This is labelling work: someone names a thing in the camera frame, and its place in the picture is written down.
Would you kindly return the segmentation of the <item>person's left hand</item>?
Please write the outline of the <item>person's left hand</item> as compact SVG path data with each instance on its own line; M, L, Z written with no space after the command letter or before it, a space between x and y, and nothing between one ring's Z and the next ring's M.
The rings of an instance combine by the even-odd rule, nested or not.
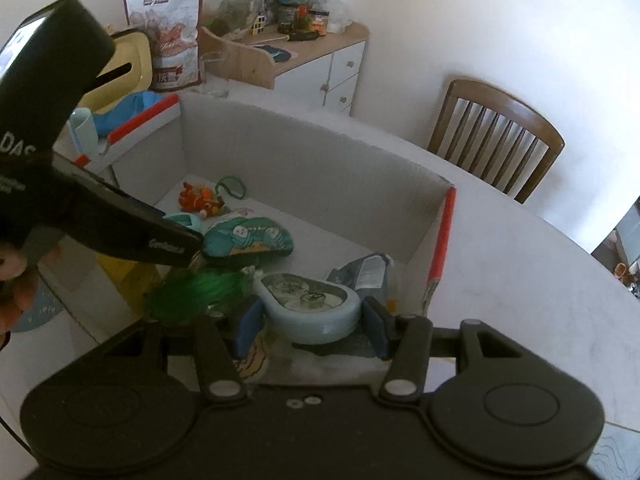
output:
M6 296L1 297L1 342L4 342L21 315L34 303L38 271L27 267L27 260L19 250L2 244L1 281L10 283Z

